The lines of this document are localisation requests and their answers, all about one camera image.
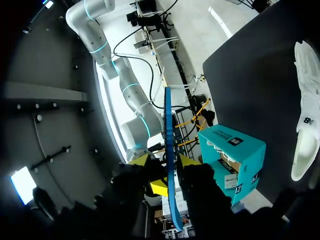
shoe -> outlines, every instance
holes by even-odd
[[[294,46],[295,66],[301,90],[301,115],[291,178],[299,181],[314,162],[320,146],[320,61],[305,41]]]

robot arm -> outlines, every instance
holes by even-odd
[[[66,22],[78,34],[103,72],[105,80],[119,76],[120,89],[136,118],[120,127],[127,147],[127,159],[131,161],[145,154],[148,139],[163,132],[164,121],[149,102],[141,88],[130,62],[125,57],[115,60],[101,26],[95,21],[99,16],[112,12],[115,0],[82,0],[66,13]]]

teal shoe box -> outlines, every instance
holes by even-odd
[[[266,143],[223,125],[198,133],[203,163],[211,165],[214,179],[234,205],[257,187]]]

black table surface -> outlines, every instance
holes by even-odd
[[[272,203],[287,187],[307,189],[314,168],[291,179],[301,113],[294,47],[302,40],[320,46],[317,8],[310,4],[281,0],[203,63],[219,124],[266,143],[257,189]]]

yellow rod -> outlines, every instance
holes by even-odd
[[[184,122],[184,123],[181,123],[181,124],[175,126],[175,128],[179,128],[179,127],[181,127],[181,126],[184,126],[184,125],[187,125],[187,124],[190,124],[190,123],[191,123],[191,121],[186,121],[186,122]]]
[[[203,123],[201,124],[201,128],[204,129],[204,125],[206,123],[206,119],[204,119]]]
[[[196,126],[197,126],[198,128],[200,128],[200,130],[203,130],[203,128],[202,128],[201,126],[199,126],[198,124],[196,124]]]
[[[186,141],[186,142],[180,143],[180,144],[178,145],[178,147],[181,147],[181,146],[186,145],[186,144],[191,144],[191,143],[196,142],[196,141],[198,141],[197,138],[195,138],[195,139],[193,139],[193,140],[190,140],[190,141]],[[158,153],[161,153],[161,152],[163,152],[163,151],[165,151],[165,149],[162,149],[162,150],[159,150],[159,151],[157,151],[157,152],[154,152],[154,154],[158,154]]]
[[[193,140],[190,140],[190,141],[186,141],[186,142],[180,143],[180,144],[178,144],[178,147],[181,147],[181,146],[186,145],[186,144],[193,143],[195,141],[197,141],[197,139],[193,139]]]
[[[181,127],[181,126],[183,126],[183,125],[187,125],[187,124],[191,124],[191,123],[192,123],[192,121],[186,121],[186,122],[183,122],[183,123],[175,126],[175,128],[179,128],[179,127]]]
[[[200,110],[196,113],[196,116],[198,116],[198,115],[201,113],[201,111],[205,108],[205,106],[206,106],[209,102],[210,102],[210,98],[203,104],[203,106],[200,108]]]

